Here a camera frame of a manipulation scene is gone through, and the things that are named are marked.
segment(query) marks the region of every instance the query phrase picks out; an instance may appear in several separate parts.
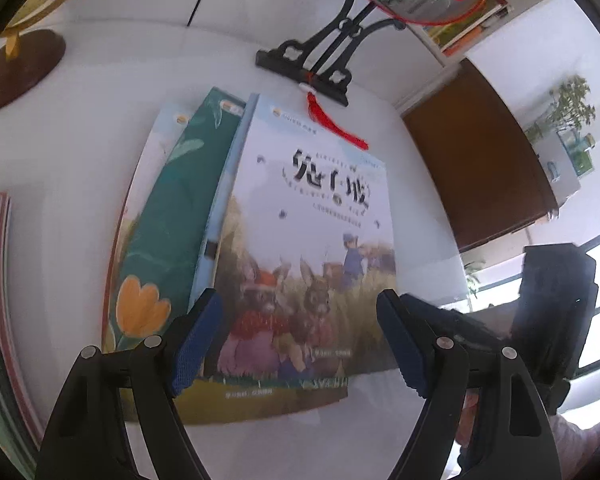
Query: screw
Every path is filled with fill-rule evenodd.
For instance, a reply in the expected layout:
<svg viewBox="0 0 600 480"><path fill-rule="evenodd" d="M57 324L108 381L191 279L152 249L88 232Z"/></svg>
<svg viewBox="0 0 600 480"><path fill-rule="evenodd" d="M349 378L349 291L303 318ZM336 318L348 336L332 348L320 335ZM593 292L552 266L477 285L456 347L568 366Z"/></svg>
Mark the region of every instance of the screw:
<svg viewBox="0 0 600 480"><path fill-rule="evenodd" d="M504 355L504 357L506 357L507 359L515 359L516 357L518 357L518 352L516 352L510 346L505 346L502 349L502 355Z"/></svg>
<svg viewBox="0 0 600 480"><path fill-rule="evenodd" d="M444 348L445 350L449 350L454 347L454 341L453 339L443 336L436 339L436 345L438 345L440 348Z"/></svg>
<svg viewBox="0 0 600 480"><path fill-rule="evenodd" d="M96 347L95 346L85 346L80 351L80 357L83 359L91 359L94 355L96 355Z"/></svg>
<svg viewBox="0 0 600 480"><path fill-rule="evenodd" d="M144 346L146 346L147 348L155 348L157 346L160 346L161 342L162 338L159 335L151 335L144 340Z"/></svg>

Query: rabbit illustration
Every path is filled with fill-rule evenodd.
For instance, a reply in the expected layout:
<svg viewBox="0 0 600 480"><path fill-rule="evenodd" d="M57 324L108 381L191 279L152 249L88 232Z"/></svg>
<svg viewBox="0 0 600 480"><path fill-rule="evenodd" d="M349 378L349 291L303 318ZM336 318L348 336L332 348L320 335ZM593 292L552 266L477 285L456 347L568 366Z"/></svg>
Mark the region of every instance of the rabbit illustration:
<svg viewBox="0 0 600 480"><path fill-rule="evenodd" d="M329 285L325 278L315 276L309 264L300 260L300 274L306 283L304 310L311 323L307 344L311 348L333 349L336 344L334 325L329 316ZM319 376L332 376L338 370L337 358L319 358L315 361L315 371Z"/></svg>
<svg viewBox="0 0 600 480"><path fill-rule="evenodd" d="M282 294L290 265L261 270L247 256L242 265L243 314L235 321L218 357L218 371L229 376L266 378L277 373L280 356L273 340L289 332L291 307Z"/></svg>

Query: black ornament stand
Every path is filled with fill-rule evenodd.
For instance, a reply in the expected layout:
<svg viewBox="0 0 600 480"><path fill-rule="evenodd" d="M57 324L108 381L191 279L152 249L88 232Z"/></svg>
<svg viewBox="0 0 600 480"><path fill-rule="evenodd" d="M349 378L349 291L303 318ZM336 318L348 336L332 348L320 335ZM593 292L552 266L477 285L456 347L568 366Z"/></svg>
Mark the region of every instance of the black ornament stand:
<svg viewBox="0 0 600 480"><path fill-rule="evenodd" d="M406 27L403 22L393 18L362 27L360 23L376 8L376 4L369 3L352 19L349 17L349 12L353 7L353 2L354 0L345 0L342 9L333 21L304 43L300 43L298 40L288 40L273 50L259 50L256 54L256 65L299 83L307 83L321 94L348 106L347 86L351 82L351 72L347 68L347 63L360 43L381 28L393 25L397 30L403 30ZM309 55L328 35L336 30L340 31L338 37L327 47L320 59L311 68L306 69L304 64ZM340 56L331 66L318 73L347 38L350 38L350 42Z"/></svg>

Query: yellow flower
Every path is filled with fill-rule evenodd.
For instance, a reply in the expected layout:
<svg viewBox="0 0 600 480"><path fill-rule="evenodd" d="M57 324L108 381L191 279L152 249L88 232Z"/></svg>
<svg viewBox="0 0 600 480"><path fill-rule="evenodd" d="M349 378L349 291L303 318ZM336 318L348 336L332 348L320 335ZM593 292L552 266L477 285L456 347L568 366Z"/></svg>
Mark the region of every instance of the yellow flower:
<svg viewBox="0 0 600 480"><path fill-rule="evenodd" d="M116 321L127 337L143 339L158 332L171 313L171 301L160 298L158 287L140 287L136 276L127 276L116 301Z"/></svg>

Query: brown cabinet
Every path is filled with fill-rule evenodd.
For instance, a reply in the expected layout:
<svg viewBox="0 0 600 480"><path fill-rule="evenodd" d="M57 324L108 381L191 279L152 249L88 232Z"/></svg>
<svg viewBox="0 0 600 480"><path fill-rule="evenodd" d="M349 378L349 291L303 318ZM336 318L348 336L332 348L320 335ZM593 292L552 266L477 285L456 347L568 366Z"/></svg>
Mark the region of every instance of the brown cabinet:
<svg viewBox="0 0 600 480"><path fill-rule="evenodd" d="M404 123L438 188L460 251L558 209L524 132L469 60Z"/></svg>

